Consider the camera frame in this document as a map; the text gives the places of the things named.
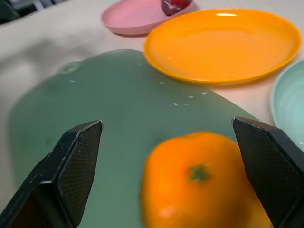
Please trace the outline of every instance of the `table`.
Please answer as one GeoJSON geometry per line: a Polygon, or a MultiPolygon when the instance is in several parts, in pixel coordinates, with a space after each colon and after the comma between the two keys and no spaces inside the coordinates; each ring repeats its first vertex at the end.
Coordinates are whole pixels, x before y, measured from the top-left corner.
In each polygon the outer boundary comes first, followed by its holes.
{"type": "MultiPolygon", "coordinates": [[[[66,63],[114,49],[142,51],[145,37],[122,37],[100,23],[116,0],[71,0],[0,27],[0,211],[15,191],[6,123],[11,108],[28,90],[66,63]]],[[[304,31],[303,0],[196,0],[197,9],[253,8],[278,14],[304,31]]],[[[261,121],[272,124],[268,97],[277,74],[249,85],[213,88],[261,121]]]]}

